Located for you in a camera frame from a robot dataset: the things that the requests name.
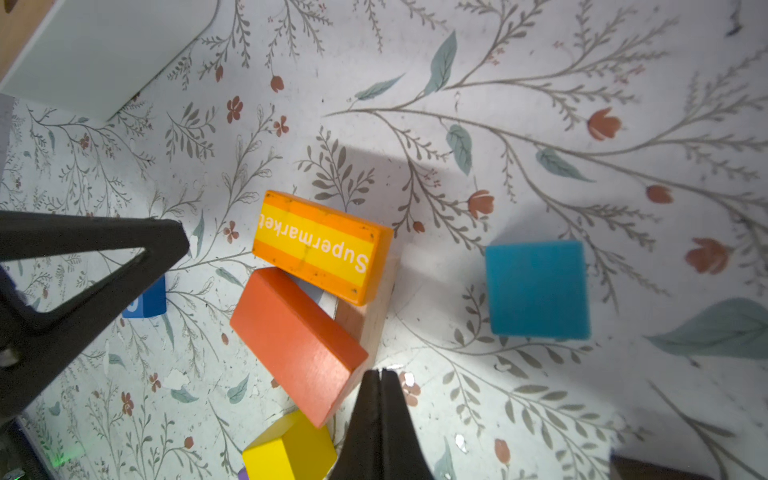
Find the teal wooden cube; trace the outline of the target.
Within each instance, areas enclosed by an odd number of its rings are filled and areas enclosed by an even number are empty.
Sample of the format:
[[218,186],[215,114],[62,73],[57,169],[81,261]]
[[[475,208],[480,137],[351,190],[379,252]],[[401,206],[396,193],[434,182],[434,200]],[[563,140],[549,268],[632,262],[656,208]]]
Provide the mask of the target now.
[[590,337],[581,242],[491,245],[485,259],[493,334],[565,340]]

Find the orange wooden cylinder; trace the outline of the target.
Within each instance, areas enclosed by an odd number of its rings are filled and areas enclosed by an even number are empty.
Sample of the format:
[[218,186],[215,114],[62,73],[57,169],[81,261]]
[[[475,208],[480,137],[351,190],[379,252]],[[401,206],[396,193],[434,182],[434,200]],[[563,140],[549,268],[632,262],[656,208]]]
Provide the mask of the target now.
[[392,239],[389,227],[269,190],[252,252],[340,299],[364,306],[377,295]]

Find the yellow wooden cube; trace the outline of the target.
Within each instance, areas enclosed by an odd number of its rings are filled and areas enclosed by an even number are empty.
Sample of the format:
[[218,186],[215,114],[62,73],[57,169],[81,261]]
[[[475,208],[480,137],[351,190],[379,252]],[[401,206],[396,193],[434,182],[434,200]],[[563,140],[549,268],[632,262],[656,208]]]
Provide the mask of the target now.
[[325,479],[337,461],[328,428],[315,427],[301,411],[278,419],[242,457],[250,480]]

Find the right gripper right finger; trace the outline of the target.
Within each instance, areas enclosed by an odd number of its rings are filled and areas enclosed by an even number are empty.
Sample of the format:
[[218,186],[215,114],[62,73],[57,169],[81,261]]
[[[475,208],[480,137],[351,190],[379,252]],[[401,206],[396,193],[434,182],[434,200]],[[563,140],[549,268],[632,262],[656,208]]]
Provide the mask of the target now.
[[421,451],[396,372],[363,375],[349,430],[332,479],[426,479]]

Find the red wooden block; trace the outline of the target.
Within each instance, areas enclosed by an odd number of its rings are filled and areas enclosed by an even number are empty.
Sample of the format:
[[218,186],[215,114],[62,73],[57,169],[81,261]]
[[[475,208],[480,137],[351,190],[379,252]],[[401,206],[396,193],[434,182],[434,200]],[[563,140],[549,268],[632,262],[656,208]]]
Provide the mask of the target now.
[[316,427],[360,378],[367,351],[284,271],[254,271],[230,325]]

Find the blue number nine cube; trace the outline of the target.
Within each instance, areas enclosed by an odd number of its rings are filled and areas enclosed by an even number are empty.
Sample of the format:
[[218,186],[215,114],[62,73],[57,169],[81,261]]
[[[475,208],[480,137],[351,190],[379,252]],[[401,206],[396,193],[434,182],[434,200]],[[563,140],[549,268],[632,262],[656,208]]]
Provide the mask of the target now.
[[127,319],[146,319],[167,313],[166,281],[161,276],[152,286],[129,304],[122,316]]

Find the natural wood plank block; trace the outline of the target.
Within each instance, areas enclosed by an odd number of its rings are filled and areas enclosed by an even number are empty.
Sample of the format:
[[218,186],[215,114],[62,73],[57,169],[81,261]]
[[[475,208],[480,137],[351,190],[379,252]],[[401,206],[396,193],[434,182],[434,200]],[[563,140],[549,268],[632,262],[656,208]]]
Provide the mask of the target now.
[[335,321],[368,353],[363,364],[365,370],[372,369],[375,364],[399,266],[399,257],[387,260],[377,294],[371,302],[355,306],[340,300],[336,309]]

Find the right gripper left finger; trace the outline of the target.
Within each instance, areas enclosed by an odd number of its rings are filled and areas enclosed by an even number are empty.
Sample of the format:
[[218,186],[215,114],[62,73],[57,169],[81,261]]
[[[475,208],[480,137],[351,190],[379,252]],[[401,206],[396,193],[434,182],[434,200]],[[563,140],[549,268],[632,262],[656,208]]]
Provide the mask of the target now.
[[188,251],[181,223],[4,211],[4,262],[100,250],[141,254],[48,312],[26,304],[1,275],[1,417],[12,420],[136,298]]

